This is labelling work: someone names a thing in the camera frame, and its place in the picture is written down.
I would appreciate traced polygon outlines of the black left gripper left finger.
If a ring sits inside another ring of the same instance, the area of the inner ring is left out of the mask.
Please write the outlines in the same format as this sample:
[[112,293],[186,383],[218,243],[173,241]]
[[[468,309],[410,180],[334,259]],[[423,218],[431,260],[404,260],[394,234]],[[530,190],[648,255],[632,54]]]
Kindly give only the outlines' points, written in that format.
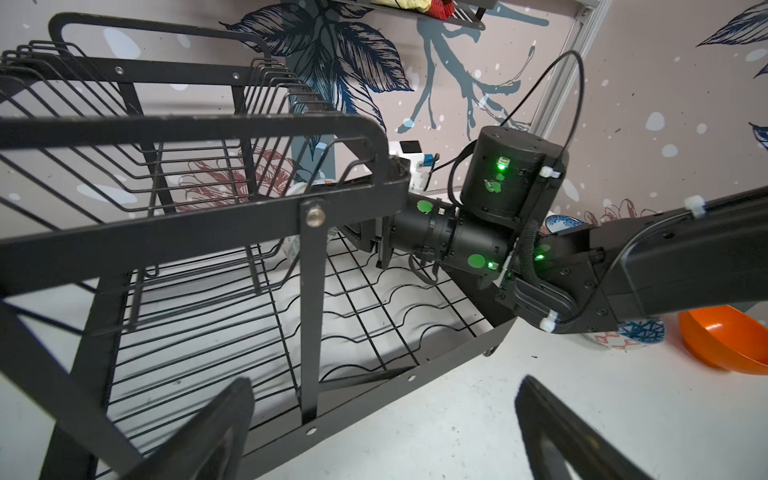
[[233,381],[125,479],[234,479],[254,411],[251,383]]

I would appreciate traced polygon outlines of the blue triangle patterned bowl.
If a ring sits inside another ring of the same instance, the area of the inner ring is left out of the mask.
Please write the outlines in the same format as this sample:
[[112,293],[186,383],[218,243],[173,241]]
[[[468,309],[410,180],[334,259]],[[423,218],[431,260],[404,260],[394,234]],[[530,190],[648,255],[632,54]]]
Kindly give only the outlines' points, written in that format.
[[621,351],[662,344],[666,327],[661,320],[628,321],[613,332],[585,333],[583,337],[602,347]]

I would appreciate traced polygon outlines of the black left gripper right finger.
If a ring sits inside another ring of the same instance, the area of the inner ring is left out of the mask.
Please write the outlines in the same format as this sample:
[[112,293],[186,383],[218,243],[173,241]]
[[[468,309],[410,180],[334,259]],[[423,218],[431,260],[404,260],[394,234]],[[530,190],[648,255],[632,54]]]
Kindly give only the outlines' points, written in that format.
[[520,384],[515,410],[535,479],[649,477],[531,375]]

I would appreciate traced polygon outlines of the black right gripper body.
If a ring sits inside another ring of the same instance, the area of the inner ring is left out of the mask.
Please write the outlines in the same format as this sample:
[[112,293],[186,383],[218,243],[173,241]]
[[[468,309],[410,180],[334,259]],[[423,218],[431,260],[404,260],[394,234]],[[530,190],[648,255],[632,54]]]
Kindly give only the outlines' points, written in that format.
[[395,216],[384,216],[341,226],[341,233],[359,250],[376,253],[377,267],[388,267],[394,248],[392,228]]

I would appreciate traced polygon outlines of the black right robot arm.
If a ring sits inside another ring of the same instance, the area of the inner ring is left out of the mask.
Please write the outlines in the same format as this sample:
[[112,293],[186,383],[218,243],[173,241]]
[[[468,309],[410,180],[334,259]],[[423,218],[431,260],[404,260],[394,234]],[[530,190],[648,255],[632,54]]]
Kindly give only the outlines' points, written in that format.
[[403,209],[345,225],[380,268],[407,255],[435,284],[444,272],[492,323],[521,318],[555,334],[608,332],[663,314],[767,297],[767,191],[542,234],[568,155],[528,132],[489,126],[461,153],[459,196],[418,194]]

